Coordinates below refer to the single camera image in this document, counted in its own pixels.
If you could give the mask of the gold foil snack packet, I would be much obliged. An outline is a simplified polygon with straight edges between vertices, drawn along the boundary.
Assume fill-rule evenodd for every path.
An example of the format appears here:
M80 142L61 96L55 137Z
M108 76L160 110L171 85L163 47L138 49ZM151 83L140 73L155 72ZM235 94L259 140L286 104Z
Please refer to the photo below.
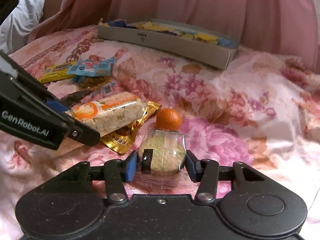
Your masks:
M146 122L149 117L155 115L161 107L161 104L149 101L143 116L140 119L103 136L100 141L118 154L128 152L130 147L134 144L137 133L143 126L144 122Z

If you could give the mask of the yellow snack bar packet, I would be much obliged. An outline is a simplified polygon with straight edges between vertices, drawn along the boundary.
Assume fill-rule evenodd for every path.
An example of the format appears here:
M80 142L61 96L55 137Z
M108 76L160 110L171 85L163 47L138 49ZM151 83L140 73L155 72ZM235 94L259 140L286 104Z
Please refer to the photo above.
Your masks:
M38 79L40 83L50 83L55 81L61 81L65 79L71 79L75 77L74 74L67 74L69 68L73 67L76 64L76 61L71 61L67 63L63 63L60 65L55 65L51 67L47 67L42 76Z

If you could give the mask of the rice cracker bar packet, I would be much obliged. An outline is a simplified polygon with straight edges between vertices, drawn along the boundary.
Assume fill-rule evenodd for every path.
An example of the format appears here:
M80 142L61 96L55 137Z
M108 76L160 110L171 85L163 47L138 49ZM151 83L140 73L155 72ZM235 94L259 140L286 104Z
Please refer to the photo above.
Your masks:
M122 92L84 103L66 113L103 137L142 118L147 105L134 94Z

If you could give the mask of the clear green cake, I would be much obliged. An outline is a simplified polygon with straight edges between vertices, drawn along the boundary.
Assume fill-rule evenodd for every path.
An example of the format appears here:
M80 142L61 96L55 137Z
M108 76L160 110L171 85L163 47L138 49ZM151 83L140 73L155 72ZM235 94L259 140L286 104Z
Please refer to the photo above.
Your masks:
M148 172L177 173L184 167L186 152L184 134L154 129L144 136L138 155Z

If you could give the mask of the light blue snack packet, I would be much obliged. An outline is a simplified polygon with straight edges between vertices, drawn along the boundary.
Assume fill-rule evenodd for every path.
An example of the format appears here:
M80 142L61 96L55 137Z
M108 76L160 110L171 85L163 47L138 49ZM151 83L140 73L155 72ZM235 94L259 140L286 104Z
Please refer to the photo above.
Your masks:
M67 75L74 75L73 82L82 82L87 77L110 76L112 66L117 57L105 59L97 55L91 55L86 60L79 60L67 70Z

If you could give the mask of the small orange mandarin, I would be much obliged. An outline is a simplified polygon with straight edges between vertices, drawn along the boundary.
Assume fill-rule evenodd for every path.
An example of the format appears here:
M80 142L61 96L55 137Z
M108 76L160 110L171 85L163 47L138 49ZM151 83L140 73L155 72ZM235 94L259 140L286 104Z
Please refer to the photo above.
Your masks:
M156 115L156 128L169 131L178 131L182 118L178 111L171 108L161 109Z

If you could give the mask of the brown nut snack packet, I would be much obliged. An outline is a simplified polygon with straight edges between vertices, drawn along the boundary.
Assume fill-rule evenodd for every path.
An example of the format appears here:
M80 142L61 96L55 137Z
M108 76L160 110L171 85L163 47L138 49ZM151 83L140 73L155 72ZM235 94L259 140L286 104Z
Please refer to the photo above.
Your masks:
M79 90L97 90L104 85L111 84L114 80L110 76L86 76L82 81L78 83Z

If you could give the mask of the grey pillow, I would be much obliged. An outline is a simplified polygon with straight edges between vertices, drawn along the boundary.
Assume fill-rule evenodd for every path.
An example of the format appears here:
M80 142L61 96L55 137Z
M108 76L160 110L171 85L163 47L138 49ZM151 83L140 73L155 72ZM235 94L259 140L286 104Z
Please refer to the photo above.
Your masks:
M18 0L17 7L1 25L1 52L10 55L28 43L39 25L45 0Z

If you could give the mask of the grey cardboard tray box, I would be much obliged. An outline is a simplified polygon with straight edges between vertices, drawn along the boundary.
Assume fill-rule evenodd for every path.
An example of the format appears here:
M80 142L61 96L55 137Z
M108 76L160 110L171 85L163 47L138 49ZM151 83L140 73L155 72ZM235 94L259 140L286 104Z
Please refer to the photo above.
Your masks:
M98 37L166 51L220 70L227 69L239 45L211 30L154 18L135 23L99 21Z

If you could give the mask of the pink curtain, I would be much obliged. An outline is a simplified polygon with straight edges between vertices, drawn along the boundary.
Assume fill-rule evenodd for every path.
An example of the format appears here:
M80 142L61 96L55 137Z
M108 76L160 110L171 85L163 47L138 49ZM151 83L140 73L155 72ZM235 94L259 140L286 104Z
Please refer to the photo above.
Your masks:
M119 18L195 25L235 38L254 50L298 56L305 68L319 72L313 0L62 0L59 12L35 28L29 40Z

